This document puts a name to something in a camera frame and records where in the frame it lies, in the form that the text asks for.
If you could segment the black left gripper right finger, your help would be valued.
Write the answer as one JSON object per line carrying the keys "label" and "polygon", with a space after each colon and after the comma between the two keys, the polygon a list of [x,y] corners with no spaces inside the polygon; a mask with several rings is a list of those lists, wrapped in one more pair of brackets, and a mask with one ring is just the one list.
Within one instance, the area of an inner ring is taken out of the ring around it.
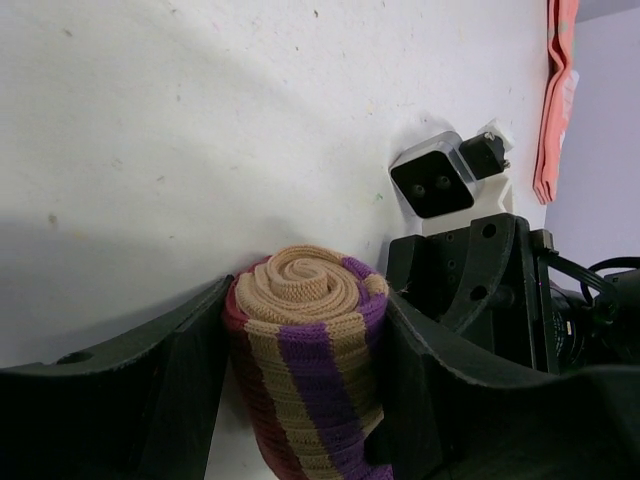
{"label": "black left gripper right finger", "polygon": [[398,296],[376,363],[384,417],[365,457],[398,479],[635,479],[639,371],[533,370],[450,332]]}

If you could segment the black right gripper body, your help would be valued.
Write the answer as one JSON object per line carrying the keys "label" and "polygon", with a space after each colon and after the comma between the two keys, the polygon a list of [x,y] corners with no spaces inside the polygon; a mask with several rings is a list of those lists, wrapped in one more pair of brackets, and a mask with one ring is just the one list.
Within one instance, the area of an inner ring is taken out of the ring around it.
{"label": "black right gripper body", "polygon": [[426,317],[525,367],[562,374],[639,363],[638,257],[583,267],[522,217],[395,239],[387,279]]}

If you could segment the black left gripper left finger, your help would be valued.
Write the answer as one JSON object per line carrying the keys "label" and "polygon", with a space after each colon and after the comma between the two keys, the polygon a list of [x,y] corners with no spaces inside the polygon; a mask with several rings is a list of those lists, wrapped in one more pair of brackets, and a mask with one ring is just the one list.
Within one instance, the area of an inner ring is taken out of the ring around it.
{"label": "black left gripper left finger", "polygon": [[1,372],[5,479],[201,479],[228,358],[230,277],[52,364]]}

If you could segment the beige red purple striped sock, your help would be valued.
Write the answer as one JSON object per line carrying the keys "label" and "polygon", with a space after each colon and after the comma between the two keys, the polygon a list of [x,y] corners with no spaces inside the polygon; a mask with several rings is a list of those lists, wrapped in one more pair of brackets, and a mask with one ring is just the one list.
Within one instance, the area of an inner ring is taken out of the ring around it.
{"label": "beige red purple striped sock", "polygon": [[365,457],[389,297],[361,261],[291,246],[240,273],[222,320],[259,451],[280,479],[389,479]]}

